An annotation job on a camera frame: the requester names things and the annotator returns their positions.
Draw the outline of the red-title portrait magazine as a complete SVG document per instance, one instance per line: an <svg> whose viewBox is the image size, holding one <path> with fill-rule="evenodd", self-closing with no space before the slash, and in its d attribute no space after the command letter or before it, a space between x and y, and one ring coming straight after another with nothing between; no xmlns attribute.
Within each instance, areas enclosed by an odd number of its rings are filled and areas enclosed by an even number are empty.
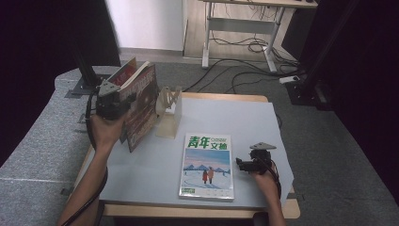
<svg viewBox="0 0 399 226"><path fill-rule="evenodd" d="M120 86L120 97L125 99L128 95L136 92L132 89L137 72L136 60L132 58L119 68L107 81Z"/></svg>

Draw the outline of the person's left hand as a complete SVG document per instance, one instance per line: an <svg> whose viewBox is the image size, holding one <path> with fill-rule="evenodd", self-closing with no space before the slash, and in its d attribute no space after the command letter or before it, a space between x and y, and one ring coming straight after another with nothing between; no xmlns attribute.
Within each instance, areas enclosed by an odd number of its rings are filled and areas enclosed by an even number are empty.
<svg viewBox="0 0 399 226"><path fill-rule="evenodd" d="M106 120L98 115L90 117L97 152L110 152L112 150L114 144L120 138L124 120L125 116L121 116L115 121Z"/></svg>

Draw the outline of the black metal stand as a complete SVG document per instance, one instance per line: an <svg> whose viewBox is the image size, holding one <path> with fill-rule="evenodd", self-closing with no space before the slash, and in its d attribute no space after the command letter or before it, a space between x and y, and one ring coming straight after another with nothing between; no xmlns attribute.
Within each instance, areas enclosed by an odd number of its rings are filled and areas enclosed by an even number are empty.
<svg viewBox="0 0 399 226"><path fill-rule="evenodd" d="M110 77L109 73L96 73L93 68L86 63L82 53L76 44L71 47L72 56L81 73L81 78L73 89L70 89L65 95L66 98L79 99L83 95L89 95L103 79Z"/></svg>
<svg viewBox="0 0 399 226"><path fill-rule="evenodd" d="M320 0L311 30L304 47L305 55L299 60L299 70L306 78L302 82L285 85L293 105L324 107L326 94L316 90L327 55L340 35L359 0Z"/></svg>

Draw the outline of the dark illustrated magazine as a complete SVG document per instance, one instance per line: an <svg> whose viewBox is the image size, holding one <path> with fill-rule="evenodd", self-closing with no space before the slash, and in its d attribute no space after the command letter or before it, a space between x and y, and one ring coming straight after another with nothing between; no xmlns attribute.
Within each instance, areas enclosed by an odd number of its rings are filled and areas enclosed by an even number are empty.
<svg viewBox="0 0 399 226"><path fill-rule="evenodd" d="M136 92L136 101L125 118L125 134L131 153L157 120L155 107L159 88L153 63L146 61L137 69L132 89Z"/></svg>

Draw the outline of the person's right hand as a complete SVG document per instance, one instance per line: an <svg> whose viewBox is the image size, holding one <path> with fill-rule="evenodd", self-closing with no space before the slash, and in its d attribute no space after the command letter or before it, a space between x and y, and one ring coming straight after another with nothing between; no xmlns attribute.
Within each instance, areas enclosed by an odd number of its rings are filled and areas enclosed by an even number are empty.
<svg viewBox="0 0 399 226"><path fill-rule="evenodd" d="M264 174L260 174L259 172L251 172L250 175L253 177L258 188L265 195L265 199L268 202L276 202L279 200L278 187L269 171L265 172Z"/></svg>

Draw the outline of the metal desk frame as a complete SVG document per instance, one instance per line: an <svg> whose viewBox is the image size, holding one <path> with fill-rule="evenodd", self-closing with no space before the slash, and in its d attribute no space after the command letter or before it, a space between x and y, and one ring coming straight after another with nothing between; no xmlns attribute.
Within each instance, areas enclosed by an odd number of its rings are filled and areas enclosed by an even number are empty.
<svg viewBox="0 0 399 226"><path fill-rule="evenodd" d="M203 69L209 67L210 34L212 31L238 32L265 34L270 40L263 48L268 69L276 73L277 68L271 56L273 45L279 31L280 23L287 8L317 8L315 0L200 0L206 4L205 16L205 40L202 48L201 66ZM214 4L233 4L260 7L274 7L277 9L276 18L273 21L254 21L242 19L218 18L212 15Z"/></svg>

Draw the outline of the white power strip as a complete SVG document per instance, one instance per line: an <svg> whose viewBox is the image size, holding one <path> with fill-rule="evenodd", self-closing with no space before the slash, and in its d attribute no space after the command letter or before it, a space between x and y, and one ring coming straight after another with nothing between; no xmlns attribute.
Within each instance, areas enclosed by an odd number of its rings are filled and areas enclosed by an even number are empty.
<svg viewBox="0 0 399 226"><path fill-rule="evenodd" d="M300 80L299 76L293 75L293 76L282 77L279 79L279 82L281 84L285 84L285 83L297 82L299 80Z"/></svg>

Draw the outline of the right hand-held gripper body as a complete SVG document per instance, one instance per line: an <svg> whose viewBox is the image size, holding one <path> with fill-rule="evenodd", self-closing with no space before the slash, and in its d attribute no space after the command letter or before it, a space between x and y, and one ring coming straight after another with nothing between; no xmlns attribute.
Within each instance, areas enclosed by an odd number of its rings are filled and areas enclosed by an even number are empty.
<svg viewBox="0 0 399 226"><path fill-rule="evenodd" d="M257 166L256 171L259 173L265 173L272 167L272 159L270 150L276 149L276 146L267 144L265 142L259 142L250 146L251 152L250 157L253 163Z"/></svg>

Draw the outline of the black curtain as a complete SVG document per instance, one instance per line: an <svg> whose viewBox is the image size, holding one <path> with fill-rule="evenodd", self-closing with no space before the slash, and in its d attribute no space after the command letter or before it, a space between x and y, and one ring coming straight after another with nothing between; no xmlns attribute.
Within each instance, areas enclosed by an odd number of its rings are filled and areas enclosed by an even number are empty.
<svg viewBox="0 0 399 226"><path fill-rule="evenodd" d="M298 61L317 8L294 11L282 46ZM399 0L359 0L323 64L316 90L399 204Z"/></svg>
<svg viewBox="0 0 399 226"><path fill-rule="evenodd" d="M0 0L0 167L78 57L120 65L105 0Z"/></svg>

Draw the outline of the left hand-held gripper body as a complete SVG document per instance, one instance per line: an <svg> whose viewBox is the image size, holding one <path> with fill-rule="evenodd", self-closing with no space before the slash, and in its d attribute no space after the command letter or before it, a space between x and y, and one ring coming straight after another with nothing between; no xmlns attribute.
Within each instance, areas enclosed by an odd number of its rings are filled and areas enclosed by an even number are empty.
<svg viewBox="0 0 399 226"><path fill-rule="evenodd" d="M129 102L120 97L120 91L120 86L104 80L99 87L96 114L106 120L114 121L126 113Z"/></svg>

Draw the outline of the green-title snow scene magazine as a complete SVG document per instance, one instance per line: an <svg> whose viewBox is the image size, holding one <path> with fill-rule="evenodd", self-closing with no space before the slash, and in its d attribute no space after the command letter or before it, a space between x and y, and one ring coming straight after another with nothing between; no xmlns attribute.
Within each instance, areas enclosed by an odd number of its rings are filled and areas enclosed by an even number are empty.
<svg viewBox="0 0 399 226"><path fill-rule="evenodd" d="M204 200L234 199L229 135L185 135L179 196Z"/></svg>

